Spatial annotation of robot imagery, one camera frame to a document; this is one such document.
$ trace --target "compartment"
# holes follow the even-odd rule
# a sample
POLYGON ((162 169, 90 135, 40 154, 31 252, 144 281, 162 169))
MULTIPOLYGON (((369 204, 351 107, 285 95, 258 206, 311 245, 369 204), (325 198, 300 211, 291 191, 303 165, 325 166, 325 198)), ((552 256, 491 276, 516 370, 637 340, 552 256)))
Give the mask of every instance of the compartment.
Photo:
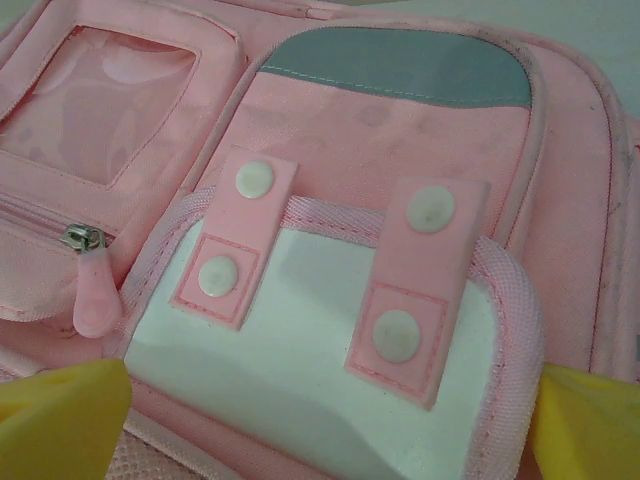
POLYGON ((239 145, 298 162, 294 194, 356 207, 384 208, 400 175, 488 180, 483 231, 510 229, 540 154, 545 104, 526 50, 506 48, 462 31, 295 35, 256 66, 199 187, 216 183, 239 145))
POLYGON ((0 318, 70 317, 64 223, 110 236, 124 279, 244 71, 239 42, 133 0, 46 6, 0 69, 0 318))
POLYGON ((108 185, 158 131, 195 54, 77 27, 0 124, 0 149, 108 185))

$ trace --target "pink bag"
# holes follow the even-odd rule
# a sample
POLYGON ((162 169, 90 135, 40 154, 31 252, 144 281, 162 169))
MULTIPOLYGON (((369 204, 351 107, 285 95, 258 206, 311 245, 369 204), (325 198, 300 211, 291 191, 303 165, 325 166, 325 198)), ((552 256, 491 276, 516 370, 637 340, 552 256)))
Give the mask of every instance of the pink bag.
POLYGON ((514 478, 543 327, 546 361, 637 379, 640 127, 562 45, 48 0, 0 106, 2 369, 125 358, 108 478, 514 478))

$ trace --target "white panel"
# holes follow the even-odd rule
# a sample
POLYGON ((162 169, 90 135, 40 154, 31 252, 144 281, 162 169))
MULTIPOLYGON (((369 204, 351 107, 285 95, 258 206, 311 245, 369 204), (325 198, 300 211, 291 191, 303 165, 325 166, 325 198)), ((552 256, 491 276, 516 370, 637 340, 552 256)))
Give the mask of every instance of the white panel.
POLYGON ((201 224, 135 333, 129 371, 290 455, 348 479, 460 478, 493 356, 492 307, 468 282, 427 412, 343 369, 373 249, 282 230, 239 332, 168 304, 201 224))

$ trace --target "snap button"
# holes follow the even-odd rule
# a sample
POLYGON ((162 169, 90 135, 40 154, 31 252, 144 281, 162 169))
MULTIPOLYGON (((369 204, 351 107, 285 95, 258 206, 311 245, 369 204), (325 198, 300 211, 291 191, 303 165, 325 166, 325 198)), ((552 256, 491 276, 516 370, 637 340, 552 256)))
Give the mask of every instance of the snap button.
POLYGON ((238 283, 238 267, 229 257, 220 255, 208 260, 200 268, 198 284, 211 297, 223 297, 238 283))
POLYGON ((404 310, 383 313, 373 327, 373 344, 378 354, 391 363, 404 363, 420 346, 420 327, 404 310))
POLYGON ((268 163, 259 160, 243 165, 236 175, 236 189, 245 198, 260 198, 272 186, 273 169, 268 163))
POLYGON ((409 201, 407 221, 421 233, 435 233, 446 227, 456 212, 456 199, 441 186, 424 187, 409 201))

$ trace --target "zipper pull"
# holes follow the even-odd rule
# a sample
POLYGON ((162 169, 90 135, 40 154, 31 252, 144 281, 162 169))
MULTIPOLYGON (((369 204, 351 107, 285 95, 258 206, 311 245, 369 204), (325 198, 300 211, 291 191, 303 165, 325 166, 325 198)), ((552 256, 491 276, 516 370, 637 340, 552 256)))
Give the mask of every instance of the zipper pull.
POLYGON ((69 225, 60 241, 80 253, 73 326, 83 337, 102 337, 122 318, 104 232, 88 225, 69 225))

